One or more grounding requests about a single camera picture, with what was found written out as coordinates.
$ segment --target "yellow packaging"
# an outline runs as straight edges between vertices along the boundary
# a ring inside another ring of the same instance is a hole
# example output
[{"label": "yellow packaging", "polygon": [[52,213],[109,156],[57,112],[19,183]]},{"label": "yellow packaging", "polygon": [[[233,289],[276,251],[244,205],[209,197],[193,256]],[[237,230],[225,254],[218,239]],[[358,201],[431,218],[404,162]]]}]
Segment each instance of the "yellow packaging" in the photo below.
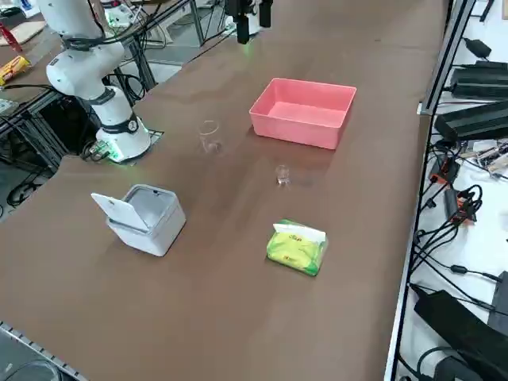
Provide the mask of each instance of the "yellow packaging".
[{"label": "yellow packaging", "polygon": [[[287,219],[279,221],[274,227],[275,233],[267,245],[268,259],[316,276],[328,243],[324,232]],[[314,238],[310,239],[305,232],[314,233]],[[320,239],[316,238],[316,232],[320,233]]]},{"label": "yellow packaging", "polygon": [[0,69],[0,86],[6,84],[8,80],[16,74],[22,73],[30,66],[30,62],[25,57],[17,56]]}]

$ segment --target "black device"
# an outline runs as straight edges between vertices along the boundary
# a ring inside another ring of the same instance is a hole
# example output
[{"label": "black device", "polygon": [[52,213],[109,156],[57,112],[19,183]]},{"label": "black device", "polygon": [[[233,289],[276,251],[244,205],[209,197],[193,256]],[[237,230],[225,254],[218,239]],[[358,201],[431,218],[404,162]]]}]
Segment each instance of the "black device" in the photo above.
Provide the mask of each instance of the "black device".
[{"label": "black device", "polygon": [[445,154],[437,155],[429,173],[429,180],[439,184],[453,184],[459,174],[460,165]]},{"label": "black device", "polygon": [[499,278],[502,282],[498,282],[495,286],[492,306],[502,314],[490,312],[487,324],[489,327],[508,336],[508,316],[503,315],[508,314],[508,272],[503,271]]},{"label": "black device", "polygon": [[460,197],[458,190],[450,188],[444,192],[444,210],[448,220],[476,222],[476,214],[465,208],[464,201]]},{"label": "black device", "polygon": [[467,37],[463,37],[466,42],[466,48],[469,52],[473,53],[478,58],[486,59],[492,52],[488,46],[486,46],[481,40],[470,40]]},{"label": "black device", "polygon": [[495,62],[495,61],[482,61],[478,60],[476,63],[464,63],[460,65],[463,68],[470,69],[499,69],[508,70],[508,63],[506,62]]},{"label": "black device", "polygon": [[[273,0],[263,0],[260,3],[260,26],[264,28],[271,27],[271,5]],[[248,18],[247,13],[252,12],[254,4],[252,0],[228,0],[225,2],[225,14],[233,16],[237,24],[237,40],[240,44],[247,44]]]},{"label": "black device", "polygon": [[453,356],[441,360],[434,369],[433,381],[483,381],[465,364]]},{"label": "black device", "polygon": [[452,73],[450,91],[454,98],[508,99],[508,71],[493,67],[463,67]]},{"label": "black device", "polygon": [[414,311],[482,379],[508,380],[508,337],[492,329],[446,291],[427,294],[412,285],[419,299]]},{"label": "black device", "polygon": [[508,137],[508,101],[438,115],[435,127],[454,142]]}]

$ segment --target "pink tray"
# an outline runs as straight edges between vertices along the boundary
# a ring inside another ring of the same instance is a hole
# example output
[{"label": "pink tray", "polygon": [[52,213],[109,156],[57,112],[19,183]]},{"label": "pink tray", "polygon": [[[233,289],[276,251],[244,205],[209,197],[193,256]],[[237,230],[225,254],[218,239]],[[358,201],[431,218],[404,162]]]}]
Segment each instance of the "pink tray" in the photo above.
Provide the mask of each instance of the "pink tray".
[{"label": "pink tray", "polygon": [[274,78],[250,109],[258,135],[335,149],[356,88]]}]

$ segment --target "white container with lid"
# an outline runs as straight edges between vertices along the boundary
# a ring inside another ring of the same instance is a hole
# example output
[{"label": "white container with lid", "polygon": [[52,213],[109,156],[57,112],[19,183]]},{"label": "white container with lid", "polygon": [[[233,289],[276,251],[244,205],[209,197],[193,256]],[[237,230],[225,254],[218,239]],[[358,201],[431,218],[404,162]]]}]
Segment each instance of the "white container with lid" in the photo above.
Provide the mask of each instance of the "white container with lid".
[{"label": "white container with lid", "polygon": [[124,243],[154,256],[166,254],[186,221],[176,194],[169,190],[138,184],[122,200],[91,196]]}]

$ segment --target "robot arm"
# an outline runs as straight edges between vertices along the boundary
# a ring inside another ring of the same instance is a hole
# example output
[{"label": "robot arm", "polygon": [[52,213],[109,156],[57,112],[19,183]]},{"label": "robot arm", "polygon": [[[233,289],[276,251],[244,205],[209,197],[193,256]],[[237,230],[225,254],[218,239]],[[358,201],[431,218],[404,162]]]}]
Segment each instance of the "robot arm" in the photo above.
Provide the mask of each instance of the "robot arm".
[{"label": "robot arm", "polygon": [[226,0],[225,12],[233,17],[237,24],[237,40],[240,44],[247,44],[249,35],[257,33],[257,23],[264,28],[271,27],[271,5],[273,0]]},{"label": "robot arm", "polygon": [[104,39],[102,27],[94,19],[88,0],[40,0],[49,27],[64,41],[90,40],[89,48],[72,43],[46,67],[49,82],[60,92],[87,101],[101,122],[98,146],[115,162],[142,155],[150,147],[150,135],[133,112],[125,94],[102,79],[121,63],[121,42],[96,44]]}]

